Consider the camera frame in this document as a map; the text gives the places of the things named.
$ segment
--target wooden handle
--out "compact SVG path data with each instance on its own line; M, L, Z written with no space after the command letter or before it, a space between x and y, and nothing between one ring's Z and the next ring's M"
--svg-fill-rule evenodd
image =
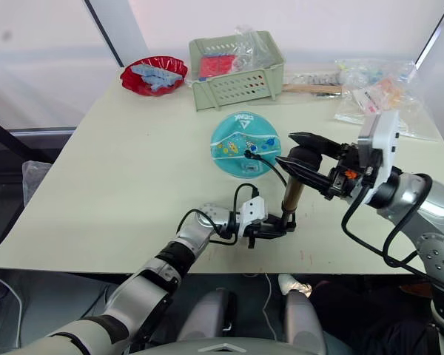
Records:
M283 91L287 92L316 92L323 94L342 94L341 85L306 85L284 84Z

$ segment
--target white sneaker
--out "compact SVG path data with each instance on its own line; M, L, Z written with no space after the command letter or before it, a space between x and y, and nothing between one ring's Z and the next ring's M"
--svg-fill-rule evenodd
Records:
M308 283L300 283L290 274L279 274L278 284L280 285L281 293L286 296L291 290L297 290L306 295L311 296L312 287Z

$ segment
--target green plastic basket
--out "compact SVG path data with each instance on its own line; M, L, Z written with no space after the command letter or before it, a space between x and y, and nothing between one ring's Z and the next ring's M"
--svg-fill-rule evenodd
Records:
M234 72L198 81L199 65L203 55L232 54L237 43L236 35L217 38L200 38L190 41L189 54L193 73L192 91L195 107L208 109L236 104L237 102L275 96L283 89L284 59L275 41L268 31L258 31L258 35L266 43L275 58L275 63L266 69Z

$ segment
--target floor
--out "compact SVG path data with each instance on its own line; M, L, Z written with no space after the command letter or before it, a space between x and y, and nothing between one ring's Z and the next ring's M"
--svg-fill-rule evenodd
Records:
M6 235L22 208L19 168L21 163L19 161L13 163L13 169L8 170L7 174L0 175L0 181L6 181L6 183L0 183L0 240ZM29 344L62 325L78 319L107 286L110 291L117 287L114 283L61 273L0 271L0 277L16 287L17 292L24 300L24 317L21 327L22 345ZM376 289L380 290L377 297L383 300L398 298L396 287L384 288L383 286L391 282L400 282L394 277L341 275L299 275L298 279L312 284L323 279L336 280L360 292ZM276 275L270 275L270 280L273 292L267 307L267 314L278 339L283 340L283 298L278 288ZM235 320L235 335L271 339L272 334L261 311L269 291L263 274L254 277L242 274L193 274L184 280L175 294L174 302L162 322L162 327L166 327L167 334L165 339L158 339L158 341L165 342L174 339L197 300L206 292L220 287L228 288L237 294L238 312ZM98 314L103 307L104 297L101 297L95 307L89 310L89 314ZM4 289L0 288L0 354L13 347L17 313L17 302L12 294L4 292Z

